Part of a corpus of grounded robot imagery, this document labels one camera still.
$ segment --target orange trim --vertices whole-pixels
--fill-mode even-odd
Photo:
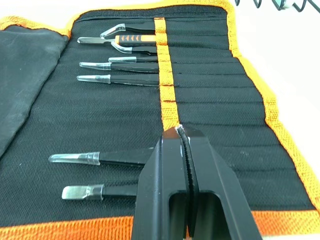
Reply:
[[[317,211],[253,211],[263,236],[320,233]],[[132,216],[0,228],[1,240],[130,240]]]
[[[320,184],[312,169],[301,155],[297,146],[288,131],[278,119],[278,107],[275,94],[259,77],[251,63],[244,58],[238,48],[236,36],[235,10],[226,0],[164,0],[149,4],[136,4],[121,7],[112,7],[93,10],[134,10],[134,9],[154,9],[178,5],[204,5],[221,7],[227,12],[227,26],[229,49],[235,58],[238,58],[246,71],[248,77],[253,81],[258,91],[263,97],[265,106],[265,121],[275,132],[280,143],[287,150],[295,164],[296,171],[306,189],[306,192],[317,210],[310,211],[253,211],[253,217],[262,235],[292,235],[292,234],[312,234],[320,233]],[[44,24],[35,23],[22,17],[5,17],[0,20],[0,30],[4,30],[10,25],[19,25],[30,29],[45,28],[56,31],[70,38],[71,29],[75,20],[81,14],[74,16],[66,25],[65,29],[57,29]],[[161,104],[162,112],[169,112],[175,102],[172,94],[165,95],[163,99],[168,102]],[[132,217],[112,217],[103,219],[91,219],[81,221],[67,221],[55,223],[41,223],[27,226],[14,226],[0,228],[0,239],[28,239],[28,240],[73,240],[81,238],[97,238],[104,240],[129,240],[128,226],[132,227]]]
[[[156,51],[159,64],[159,89],[163,130],[179,125],[178,106],[176,103],[174,76],[166,34],[166,21],[154,19]]]
[[[0,19],[0,30],[5,30],[7,27],[11,25],[17,25],[27,29],[48,29],[48,30],[55,31],[61,35],[66,35],[69,38],[71,36],[71,29],[55,28],[53,26],[31,21],[20,16],[6,16]]]

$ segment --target orange binding edge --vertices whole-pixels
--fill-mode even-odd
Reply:
[[[246,74],[262,95],[265,108],[265,122],[274,131],[280,143],[292,158],[296,167],[296,172],[300,177],[312,204],[316,208],[316,210],[306,211],[253,211],[252,214],[260,233],[264,236],[320,233],[320,183],[311,167],[298,150],[291,135],[279,121],[279,110],[275,94],[260,78],[252,64],[243,57],[239,51],[236,35],[236,16],[234,7],[231,3],[221,0],[164,0],[149,4],[92,9],[92,11],[144,10],[178,5],[214,6],[221,7],[227,12],[229,49],[232,52],[233,57],[239,59]],[[50,27],[45,24],[27,20],[23,17],[10,16],[0,19],[0,30],[4,30],[11,25],[18,25],[29,29],[48,29],[70,38],[73,24],[81,14],[74,16],[67,23],[65,29]],[[170,55],[165,47],[167,45],[165,22],[162,22],[161,19],[159,19],[159,21],[156,20],[155,23],[156,27],[159,27],[156,37],[158,58],[160,57],[162,59],[159,61],[159,68],[163,69],[162,76],[169,76],[169,80],[167,81],[160,75],[162,123],[164,130],[166,130],[179,124],[179,117],[175,101],[173,78],[170,77]],[[133,217],[131,216],[38,223],[1,227],[0,239],[77,240],[85,237],[86,239],[98,240],[129,240],[131,238],[132,225]]]

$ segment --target orange and black handle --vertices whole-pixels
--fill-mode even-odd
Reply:
[[[156,46],[155,35],[117,35],[114,41],[123,47]]]

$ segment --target white background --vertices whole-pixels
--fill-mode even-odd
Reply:
[[[64,28],[75,14],[90,9],[150,2],[158,1],[6,0],[0,18],[16,15]],[[320,6],[320,0],[314,2]],[[277,11],[271,0],[262,0],[259,9],[253,0],[241,0],[236,25],[240,52],[275,92],[280,120],[320,179],[320,13],[308,3],[298,13],[293,7]],[[318,240],[320,234],[264,239]]]

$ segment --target clear plastic tip cover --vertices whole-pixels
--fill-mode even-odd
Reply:
[[[116,42],[112,41],[111,45],[117,49],[120,53],[123,54],[132,54],[132,46],[131,47],[125,47],[125,46],[120,46]]]
[[[62,191],[64,200],[103,200],[103,184],[89,186],[66,186]]]
[[[123,56],[123,57],[109,57],[108,61],[110,63],[136,63],[136,56]]]
[[[111,75],[81,75],[77,76],[78,81],[111,84]]]
[[[49,157],[51,163],[100,165],[100,152],[54,154]]]
[[[105,38],[111,34],[115,34],[117,32],[125,31],[125,30],[126,30],[126,25],[124,23],[121,23],[101,33],[100,38]]]
[[[87,69],[111,70],[111,62],[79,62],[79,66]]]

